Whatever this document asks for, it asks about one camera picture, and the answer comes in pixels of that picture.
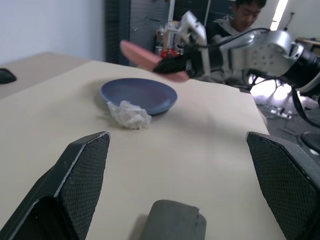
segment black computer mouse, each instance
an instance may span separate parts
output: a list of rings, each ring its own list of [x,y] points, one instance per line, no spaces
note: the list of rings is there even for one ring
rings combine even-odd
[[[9,84],[17,80],[17,77],[6,68],[0,68],[0,84]]]

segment robotic hand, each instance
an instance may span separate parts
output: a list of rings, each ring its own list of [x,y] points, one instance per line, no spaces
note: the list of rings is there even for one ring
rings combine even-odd
[[[310,121],[298,98],[318,100],[320,105],[320,57],[295,42],[286,31],[255,28],[227,38],[218,44],[207,44],[205,27],[188,11],[175,28],[168,31],[181,36],[186,43],[184,55],[164,58],[153,69],[157,74],[186,71],[190,78],[209,77],[211,72],[247,70],[257,77],[279,79],[292,87],[295,108]]]

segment white wall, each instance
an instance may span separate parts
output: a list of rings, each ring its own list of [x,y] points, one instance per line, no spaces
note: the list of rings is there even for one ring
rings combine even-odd
[[[284,28],[294,12],[288,32],[295,38],[320,38],[320,0],[289,0],[280,27]]]
[[[0,1],[0,64],[42,52],[104,59],[103,0]]]
[[[270,28],[273,21],[279,0],[267,0],[265,7],[262,9],[258,19],[253,25],[255,28]]]

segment black hair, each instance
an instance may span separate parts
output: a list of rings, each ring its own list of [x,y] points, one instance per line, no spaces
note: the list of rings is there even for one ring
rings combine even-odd
[[[240,5],[242,4],[249,4],[251,5],[252,3],[256,3],[258,4],[258,6],[260,8],[264,8],[266,3],[267,3],[267,0],[235,0],[235,5],[237,7],[239,7]]]

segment tissue paper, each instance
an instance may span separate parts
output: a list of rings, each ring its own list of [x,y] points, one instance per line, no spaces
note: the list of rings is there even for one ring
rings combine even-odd
[[[149,128],[151,116],[145,109],[130,104],[128,101],[122,101],[120,106],[111,102],[107,103],[111,116],[121,125],[128,129]]]

